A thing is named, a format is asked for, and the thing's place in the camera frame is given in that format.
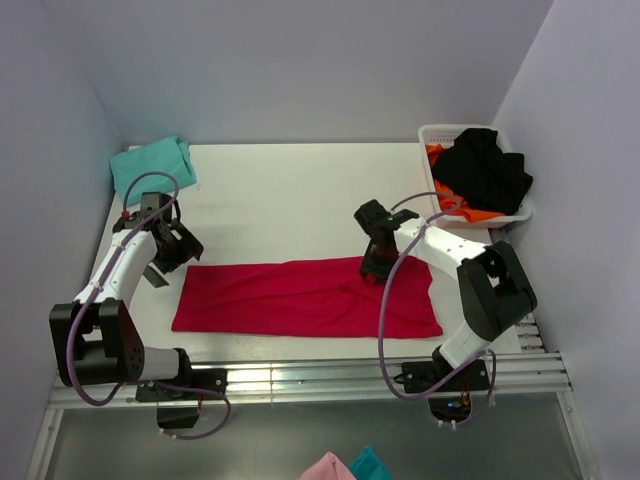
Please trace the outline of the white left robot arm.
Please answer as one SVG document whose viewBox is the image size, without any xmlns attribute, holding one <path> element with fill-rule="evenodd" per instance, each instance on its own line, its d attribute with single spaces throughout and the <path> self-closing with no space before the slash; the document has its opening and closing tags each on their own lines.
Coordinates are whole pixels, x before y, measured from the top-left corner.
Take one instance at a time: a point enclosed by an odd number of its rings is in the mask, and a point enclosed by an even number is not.
<svg viewBox="0 0 640 480">
<path fill-rule="evenodd" d="M 203 251 L 168 194 L 145 193 L 137 211 L 122 212 L 107 256 L 90 283 L 71 302 L 54 305 L 49 314 L 63 384 L 126 384 L 186 376 L 186 352 L 144 346 L 129 306 L 141 279 L 162 288 L 166 274 L 198 260 Z"/>
</svg>

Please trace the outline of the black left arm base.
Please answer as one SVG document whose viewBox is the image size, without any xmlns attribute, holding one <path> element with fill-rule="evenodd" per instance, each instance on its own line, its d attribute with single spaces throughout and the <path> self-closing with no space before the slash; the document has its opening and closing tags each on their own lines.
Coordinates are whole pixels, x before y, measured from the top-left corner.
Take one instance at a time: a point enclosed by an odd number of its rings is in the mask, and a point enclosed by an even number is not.
<svg viewBox="0 0 640 480">
<path fill-rule="evenodd" d="M 220 400 L 226 394 L 227 370 L 222 368 L 196 369 L 185 385 L 168 381 L 173 388 L 156 384 L 141 384 L 135 401 L 156 405 L 156 423 L 163 430 L 182 433 L 198 422 L 204 401 Z"/>
</svg>

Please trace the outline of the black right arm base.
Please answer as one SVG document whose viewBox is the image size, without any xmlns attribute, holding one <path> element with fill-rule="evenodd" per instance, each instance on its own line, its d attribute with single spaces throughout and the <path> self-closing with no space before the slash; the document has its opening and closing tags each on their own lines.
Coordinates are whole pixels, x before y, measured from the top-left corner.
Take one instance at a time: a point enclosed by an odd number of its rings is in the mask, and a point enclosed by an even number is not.
<svg viewBox="0 0 640 480">
<path fill-rule="evenodd" d="M 401 386 L 405 394 L 419 394 L 452 371 L 443 360 L 403 362 L 393 382 Z M 447 393 L 448 397 L 428 399 L 430 413 L 442 422 L 467 420 L 472 414 L 472 394 L 488 391 L 490 385 L 486 363 L 475 360 L 437 390 L 437 393 Z"/>
</svg>

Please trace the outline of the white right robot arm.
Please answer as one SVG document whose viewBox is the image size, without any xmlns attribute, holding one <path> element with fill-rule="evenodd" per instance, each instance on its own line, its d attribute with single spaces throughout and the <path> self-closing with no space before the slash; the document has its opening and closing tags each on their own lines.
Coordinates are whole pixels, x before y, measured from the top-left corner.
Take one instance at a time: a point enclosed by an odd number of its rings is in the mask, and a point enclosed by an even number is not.
<svg viewBox="0 0 640 480">
<path fill-rule="evenodd" d="M 433 360 L 461 370 L 505 331 L 537 307 L 537 298 L 513 247 L 485 244 L 438 227 L 442 212 L 428 218 L 408 210 L 387 210 L 377 200 L 362 204 L 354 219 L 368 236 L 360 275 L 382 281 L 378 320 L 378 356 L 385 360 L 384 337 L 388 303 L 399 284 L 399 271 L 413 257 L 457 281 L 463 320 L 434 351 Z"/>
</svg>

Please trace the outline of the red t-shirt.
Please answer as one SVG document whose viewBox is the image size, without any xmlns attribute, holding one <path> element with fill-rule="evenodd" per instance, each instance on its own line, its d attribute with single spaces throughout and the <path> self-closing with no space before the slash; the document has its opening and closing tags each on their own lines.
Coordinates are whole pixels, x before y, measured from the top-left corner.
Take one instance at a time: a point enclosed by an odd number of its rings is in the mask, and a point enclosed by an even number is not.
<svg viewBox="0 0 640 480">
<path fill-rule="evenodd" d="M 311 338 L 373 338 L 384 286 L 363 280 L 358 257 L 190 266 L 171 329 Z M 442 335 L 426 263 L 409 257 L 388 303 L 385 337 Z"/>
</svg>

